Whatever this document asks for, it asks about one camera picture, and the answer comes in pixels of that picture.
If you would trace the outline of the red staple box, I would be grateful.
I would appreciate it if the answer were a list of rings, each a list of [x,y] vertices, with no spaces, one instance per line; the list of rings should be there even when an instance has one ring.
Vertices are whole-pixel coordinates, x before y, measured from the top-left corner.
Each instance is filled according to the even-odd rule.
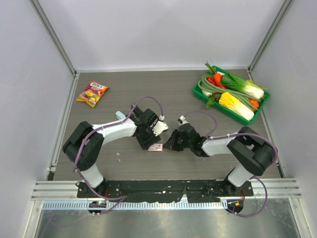
[[[163,151],[163,144],[155,143],[148,148],[148,151],[150,151],[150,152],[162,152]]]

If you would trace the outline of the light blue small stapler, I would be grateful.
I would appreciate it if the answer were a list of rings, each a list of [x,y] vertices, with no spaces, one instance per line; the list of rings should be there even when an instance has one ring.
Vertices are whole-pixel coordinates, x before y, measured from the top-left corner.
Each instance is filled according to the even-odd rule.
[[[122,113],[121,111],[117,111],[115,113],[116,117],[119,119],[119,120],[122,120],[122,119],[125,119],[126,118],[126,115],[124,113]]]

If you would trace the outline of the black large stapler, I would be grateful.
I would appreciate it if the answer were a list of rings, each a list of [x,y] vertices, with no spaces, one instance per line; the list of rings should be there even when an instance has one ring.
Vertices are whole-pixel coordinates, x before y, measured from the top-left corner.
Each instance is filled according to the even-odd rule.
[[[143,115],[143,111],[136,104],[133,104],[131,109],[133,110],[135,117],[140,117]]]

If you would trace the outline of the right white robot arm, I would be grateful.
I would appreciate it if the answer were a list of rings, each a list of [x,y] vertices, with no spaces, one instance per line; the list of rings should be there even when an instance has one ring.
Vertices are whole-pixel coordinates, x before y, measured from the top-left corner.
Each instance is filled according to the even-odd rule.
[[[211,137],[201,136],[189,123],[175,129],[163,148],[178,152],[189,149],[204,158],[232,154],[239,165],[226,176],[222,187],[216,189],[219,194],[230,196],[239,193],[249,179],[262,176],[278,153],[274,144],[247,126],[233,134]]]

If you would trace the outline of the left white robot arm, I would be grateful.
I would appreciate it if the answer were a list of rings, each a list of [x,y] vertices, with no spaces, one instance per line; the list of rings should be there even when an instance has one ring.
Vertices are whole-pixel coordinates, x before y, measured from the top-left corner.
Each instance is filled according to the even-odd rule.
[[[151,109],[142,111],[136,107],[132,114],[114,122],[92,125],[83,121],[64,143],[62,151],[88,183],[88,192],[99,198],[107,189],[106,179],[96,164],[101,148],[124,137],[135,137],[141,148],[147,150],[168,130],[163,120],[163,116],[157,116]]]

